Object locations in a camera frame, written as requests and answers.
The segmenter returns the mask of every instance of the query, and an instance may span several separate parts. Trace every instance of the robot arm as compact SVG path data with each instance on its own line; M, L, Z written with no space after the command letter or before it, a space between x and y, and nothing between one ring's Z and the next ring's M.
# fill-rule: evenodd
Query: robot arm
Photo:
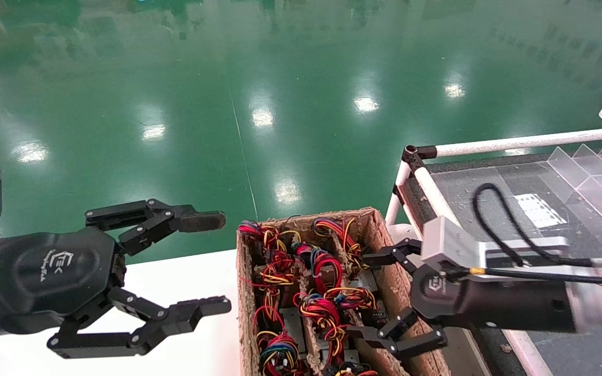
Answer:
M565 238L480 242L445 217L426 223L424 237L364 256L410 274L412 307L380 329L349 326L349 335L404 359L445 347L449 326L582 333L602 325L602 259L564 257ZM417 320L433 330L401 339Z
M194 331L202 317L231 310L225 297L165 308L122 288L126 255L175 231L219 229L225 224L222 212L200 213L192 205L150 199L93 209L85 218L86 227L72 233L0 239L0 335L59 326L48 347L62 357L144 355L167 336ZM104 232L131 226L118 241ZM77 333L113 307L141 319L143 326L133 333Z

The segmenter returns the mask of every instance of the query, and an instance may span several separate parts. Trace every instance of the green epoxy floor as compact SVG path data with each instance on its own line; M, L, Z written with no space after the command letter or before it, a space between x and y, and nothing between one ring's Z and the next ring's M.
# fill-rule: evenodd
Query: green epoxy floor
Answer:
M387 208L401 150L602 127L601 0L0 0L0 236Z

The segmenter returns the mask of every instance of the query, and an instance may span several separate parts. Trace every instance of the red wire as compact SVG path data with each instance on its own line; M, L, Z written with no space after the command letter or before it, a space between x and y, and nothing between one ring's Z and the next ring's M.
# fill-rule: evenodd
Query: red wire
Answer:
M285 323L282 321L282 317L280 317L280 314L277 312L277 310L273 309L272 307L266 307L265 305L262 305L261 307L259 307L255 313L252 315L252 328L255 329L257 327L257 314L260 312L260 310L263 309L270 309L273 310L274 314L274 320L278 321L278 323L280 323L280 326L282 327L282 331L285 331Z

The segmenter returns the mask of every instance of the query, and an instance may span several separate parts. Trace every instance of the white label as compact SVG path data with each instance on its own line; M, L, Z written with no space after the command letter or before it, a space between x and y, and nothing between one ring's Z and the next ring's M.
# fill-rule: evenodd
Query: white label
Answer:
M550 205L547 205L545 200L538 197L537 194L519 195L514 196L514 198L522 210L524 210L526 217L537 228L547 228L568 223Z

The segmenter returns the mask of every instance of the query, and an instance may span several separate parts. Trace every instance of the dark work surface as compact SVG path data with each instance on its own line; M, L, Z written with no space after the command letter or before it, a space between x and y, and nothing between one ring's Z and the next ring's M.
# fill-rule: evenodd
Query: dark work surface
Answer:
M468 160L430 164L427 168L462 226L478 240L485 241L488 238L477 226L470 209L470 198L476 186L490 182L495 183L505 191L506 196L511 197L508 202L528 234L534 237L563 236L569 240L571 254L574 257L601 256L602 218L588 207L570 186L564 185L549 166L539 163L545 161L548 156L525 155ZM494 167L494 169L466 171L466 174L463 174L464 170L483 167ZM452 175L443 174L453 171L460 172ZM496 176L501 176L501 179L492 176L494 171L497 171ZM414 178L408 180L402 191L403 199L411 207L416 219L426 222L435 217L428 201L422 199L423 193ZM528 193L537 193L567 223L536 228L512 199L512 195ZM494 197L490 197L491 194L485 193L481 198L481 207L489 224L503 238L517 238L512 226L504 220L502 210L493 201ZM507 340L501 331L477 328L471 331L492 374L526 374L517 357L512 352L506 353L502 350L501 345L506 344ZM595 328L591 333L582 335L544 332L528 334L556 376L602 374L602 328Z

